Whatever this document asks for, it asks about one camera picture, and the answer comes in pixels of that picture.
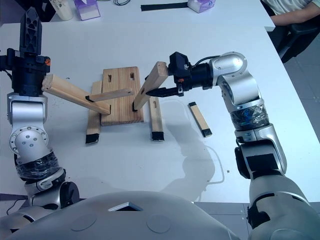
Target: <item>wooden stick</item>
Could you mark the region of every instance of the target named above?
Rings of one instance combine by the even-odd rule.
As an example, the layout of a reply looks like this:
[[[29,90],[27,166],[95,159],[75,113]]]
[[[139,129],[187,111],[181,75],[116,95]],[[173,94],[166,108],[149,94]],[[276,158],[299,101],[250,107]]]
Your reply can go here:
[[[150,117],[152,126],[152,140],[164,141],[164,128],[162,126],[162,117],[159,99],[155,96],[149,98]]]
[[[92,84],[92,94],[102,91],[102,81],[95,81]],[[93,144],[99,141],[101,129],[101,114],[89,109],[88,124],[86,126],[85,144]]]
[[[109,99],[127,97],[127,96],[131,96],[133,94],[134,94],[134,92],[132,92],[131,88],[124,88],[124,89],[119,89],[119,90],[115,90],[115,91],[103,92],[103,93],[99,93],[99,94],[90,94],[88,96],[85,96],[85,99],[94,103],[94,102],[99,102],[99,101],[104,101],[104,100],[109,100]]]
[[[106,115],[110,114],[110,104],[86,100],[86,96],[90,95],[90,93],[54,74],[45,76],[42,82],[42,91],[94,110],[98,113]]]
[[[132,110],[136,111],[142,108],[150,98],[150,96],[146,95],[146,93],[160,87],[160,85],[167,79],[167,77],[168,77],[167,64],[163,61],[158,61],[154,65],[147,79],[145,80],[139,93],[136,95],[133,101]]]
[[[211,136],[212,132],[211,132],[204,116],[201,114],[196,102],[195,101],[190,102],[189,107],[190,107],[190,110],[192,112],[192,115],[193,115],[198,127],[201,130],[203,137],[206,138],[206,137]]]

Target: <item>purple tissue box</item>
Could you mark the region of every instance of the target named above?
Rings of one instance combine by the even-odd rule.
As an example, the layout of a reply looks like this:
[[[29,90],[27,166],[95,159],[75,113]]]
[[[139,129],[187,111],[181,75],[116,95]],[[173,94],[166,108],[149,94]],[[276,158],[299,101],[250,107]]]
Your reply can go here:
[[[188,0],[188,7],[197,13],[201,13],[212,8],[215,2],[216,0]]]
[[[96,0],[86,0],[86,4],[81,0],[74,0],[74,4],[82,21],[100,17]]]

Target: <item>white table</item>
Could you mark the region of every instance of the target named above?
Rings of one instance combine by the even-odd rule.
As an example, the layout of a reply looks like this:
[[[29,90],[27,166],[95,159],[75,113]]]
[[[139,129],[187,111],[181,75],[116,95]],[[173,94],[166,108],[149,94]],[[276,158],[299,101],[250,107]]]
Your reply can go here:
[[[124,6],[116,6],[112,1],[99,1],[101,17],[90,21],[103,23],[177,23],[184,24],[215,24],[217,26],[238,25],[265,27],[268,32],[275,28],[260,0],[216,0],[213,8],[196,13],[190,8],[141,11],[141,5],[181,3],[187,0],[132,0]],[[74,17],[71,21],[79,21],[75,5],[70,0]],[[55,15],[53,21],[60,21]]]
[[[0,28],[0,49],[19,48],[19,24]],[[169,62],[175,51],[191,63],[237,51],[248,59],[287,157],[287,176],[309,201],[320,201],[311,183],[320,181],[320,145],[297,93],[263,27],[194,24],[44,23],[42,54],[51,57],[51,72],[90,91],[103,69],[138,66],[140,81],[156,61]],[[0,75],[0,193],[25,194],[8,148],[11,126],[6,119],[6,74]],[[169,77],[164,83],[173,86]],[[45,128],[50,145],[82,198],[122,190],[171,193],[190,201],[249,202],[250,181],[238,173],[234,127],[218,87],[160,99],[164,142],[151,141],[149,108],[144,123],[103,127],[99,143],[86,146],[88,110],[48,95]],[[187,104],[196,101],[213,135],[203,138]]]

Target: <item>wooden plank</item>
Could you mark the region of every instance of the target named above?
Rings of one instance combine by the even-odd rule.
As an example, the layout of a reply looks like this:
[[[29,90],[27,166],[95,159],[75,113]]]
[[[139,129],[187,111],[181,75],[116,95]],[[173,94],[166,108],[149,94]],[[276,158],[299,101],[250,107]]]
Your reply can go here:
[[[86,96],[90,95],[90,93],[54,74],[49,74],[44,77],[42,82],[42,91],[101,114],[110,114],[110,104],[106,102],[90,102],[86,100]]]
[[[146,95],[147,92],[157,89],[168,77],[167,64],[163,61],[158,61],[149,76],[145,80],[139,93],[136,95],[132,109],[139,110],[148,101],[150,96]]]
[[[102,91],[102,81],[95,81],[92,84],[92,94],[99,94]],[[89,109],[88,124],[86,126],[85,144],[93,144],[99,141],[101,130],[101,114]]]
[[[190,102],[189,103],[189,107],[190,107],[190,110],[192,112],[192,115],[193,115],[198,127],[201,130],[201,133],[202,133],[203,137],[206,138],[206,137],[211,136],[212,132],[211,132],[211,130],[210,130],[210,128],[209,128],[204,116],[201,114],[196,102],[195,101]]]
[[[132,91],[131,88],[125,88],[125,89],[120,89],[115,91],[103,92],[99,94],[90,94],[88,96],[85,96],[85,99],[92,102],[100,102],[100,101],[109,100],[109,99],[116,99],[116,98],[131,96],[133,94],[134,92]]]
[[[155,96],[149,98],[150,118],[152,127],[152,140],[164,141],[164,128],[162,125],[162,117],[159,99]]]
[[[101,115],[102,126],[131,124],[144,121],[142,109],[137,112],[132,111],[132,103],[140,90],[139,76],[139,69],[136,66],[103,70],[103,93],[130,88],[132,92],[134,92],[134,95],[103,101],[103,103],[111,105],[111,112],[110,115]]]

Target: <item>person's arm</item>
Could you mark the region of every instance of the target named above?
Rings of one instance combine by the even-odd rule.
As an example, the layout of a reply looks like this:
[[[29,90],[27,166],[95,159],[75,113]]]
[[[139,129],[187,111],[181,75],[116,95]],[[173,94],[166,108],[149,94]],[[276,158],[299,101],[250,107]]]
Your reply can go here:
[[[304,9],[271,16],[276,26],[287,26],[289,24],[300,24],[320,15],[320,7],[310,2]]]

